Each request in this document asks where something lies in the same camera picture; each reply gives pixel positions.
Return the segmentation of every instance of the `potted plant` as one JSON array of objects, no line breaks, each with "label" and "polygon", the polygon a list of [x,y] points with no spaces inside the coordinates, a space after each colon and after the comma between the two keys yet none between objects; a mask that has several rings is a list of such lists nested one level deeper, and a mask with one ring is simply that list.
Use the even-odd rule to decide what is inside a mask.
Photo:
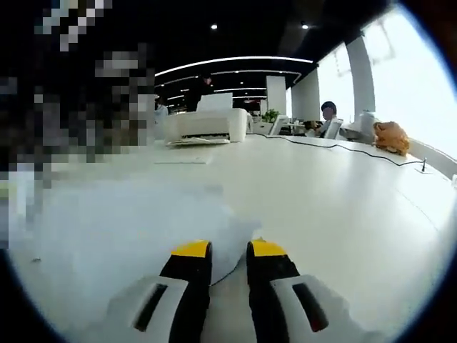
[{"label": "potted plant", "polygon": [[278,111],[276,111],[275,109],[269,109],[263,116],[262,116],[262,119],[264,121],[266,121],[267,123],[274,123],[274,121],[276,120],[276,117],[279,115],[280,113]]}]

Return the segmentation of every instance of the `orange stuffed toy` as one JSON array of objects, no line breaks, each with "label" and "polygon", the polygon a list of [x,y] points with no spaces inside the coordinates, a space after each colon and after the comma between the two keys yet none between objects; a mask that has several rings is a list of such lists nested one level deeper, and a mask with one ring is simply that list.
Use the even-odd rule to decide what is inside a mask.
[{"label": "orange stuffed toy", "polygon": [[373,127],[377,148],[406,156],[409,150],[409,138],[400,125],[394,121],[390,121],[387,123],[375,123]]}]

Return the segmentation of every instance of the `window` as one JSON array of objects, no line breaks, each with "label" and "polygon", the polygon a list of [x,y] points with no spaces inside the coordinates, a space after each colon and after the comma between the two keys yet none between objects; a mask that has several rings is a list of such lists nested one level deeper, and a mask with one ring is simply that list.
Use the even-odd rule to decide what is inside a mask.
[{"label": "window", "polygon": [[457,104],[451,79],[439,52],[418,29],[409,13],[396,7],[363,30],[372,64],[376,116],[397,121],[411,138],[457,159]]},{"label": "window", "polygon": [[346,45],[340,45],[324,57],[317,72],[321,104],[333,101],[338,109],[338,118],[345,122],[353,121],[354,92]]}]

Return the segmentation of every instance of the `black cable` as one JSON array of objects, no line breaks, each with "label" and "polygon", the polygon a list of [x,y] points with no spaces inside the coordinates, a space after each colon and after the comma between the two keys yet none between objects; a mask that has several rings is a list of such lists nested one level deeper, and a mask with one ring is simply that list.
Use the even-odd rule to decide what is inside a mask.
[{"label": "black cable", "polygon": [[268,138],[268,139],[284,139],[285,141],[289,141],[289,142],[291,142],[293,144],[315,146],[315,147],[318,147],[318,148],[332,149],[332,148],[334,148],[336,146],[339,146],[340,148],[343,148],[345,150],[349,150],[349,151],[353,151],[353,152],[361,152],[362,154],[368,155],[370,157],[374,157],[376,159],[385,159],[386,161],[389,161],[390,163],[393,163],[396,166],[405,166],[407,164],[423,163],[423,169],[425,169],[426,159],[424,161],[410,161],[410,162],[404,162],[404,163],[397,163],[397,162],[392,161],[391,159],[389,159],[387,157],[372,155],[369,152],[366,152],[364,150],[350,149],[350,148],[348,148],[346,146],[343,146],[343,145],[340,145],[340,144],[334,144],[334,145],[326,146],[326,145],[318,145],[318,144],[312,144],[312,143],[304,143],[302,141],[291,141],[290,139],[287,139],[286,137],[281,137],[281,136],[267,136],[265,134],[255,134],[255,135],[262,136],[262,137],[265,137],[265,138]]}]

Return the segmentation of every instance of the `white table surface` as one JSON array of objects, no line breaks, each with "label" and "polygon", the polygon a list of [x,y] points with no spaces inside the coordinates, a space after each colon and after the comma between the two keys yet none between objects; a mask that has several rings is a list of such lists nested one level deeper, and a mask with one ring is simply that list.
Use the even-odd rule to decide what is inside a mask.
[{"label": "white table surface", "polygon": [[[414,160],[365,144],[338,143],[397,162]],[[211,161],[154,163],[165,155],[211,156]],[[159,141],[113,156],[109,163],[71,164],[54,187],[140,174],[221,185],[225,202],[240,217],[261,221],[255,236],[280,244],[300,273],[318,277],[346,298],[351,315],[363,327],[393,336],[428,301],[455,248],[456,190],[434,169],[422,174],[419,168],[398,167],[339,147],[248,136],[244,143],[173,151]],[[33,281],[26,258],[13,258],[22,277]],[[218,342],[255,342],[246,290],[242,268],[213,287],[202,342],[215,342],[219,334]]]}]

